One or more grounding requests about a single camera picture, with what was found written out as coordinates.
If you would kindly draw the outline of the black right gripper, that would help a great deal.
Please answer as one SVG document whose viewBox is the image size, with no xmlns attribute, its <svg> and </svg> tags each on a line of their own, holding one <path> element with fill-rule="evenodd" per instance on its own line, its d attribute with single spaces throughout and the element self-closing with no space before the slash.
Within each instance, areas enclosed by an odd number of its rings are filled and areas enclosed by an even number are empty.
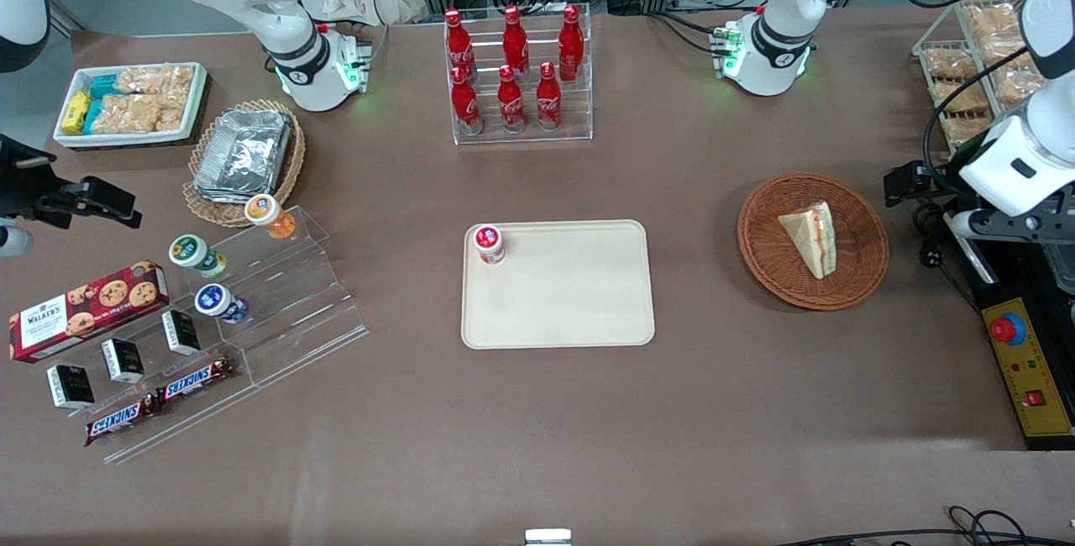
<svg viewBox="0 0 1075 546">
<path fill-rule="evenodd" d="M 35 150 L 3 136 L 1 144 L 1 217 L 46 224 L 69 224 L 74 216 L 98 216 L 141 227 L 142 214 L 134 209 L 134 193 L 108 179 L 83 179 L 83 207 L 68 191 L 69 181 L 55 175 L 56 156 Z"/>
</svg>

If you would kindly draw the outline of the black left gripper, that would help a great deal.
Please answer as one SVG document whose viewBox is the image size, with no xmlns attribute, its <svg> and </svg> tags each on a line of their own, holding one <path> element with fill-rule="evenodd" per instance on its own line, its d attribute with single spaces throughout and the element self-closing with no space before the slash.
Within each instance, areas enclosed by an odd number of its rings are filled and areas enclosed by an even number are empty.
<svg viewBox="0 0 1075 546">
<path fill-rule="evenodd" d="M 926 199 L 934 192 L 933 178 L 924 162 L 892 168 L 884 175 L 884 206 L 895 207 L 911 199 Z"/>
</svg>

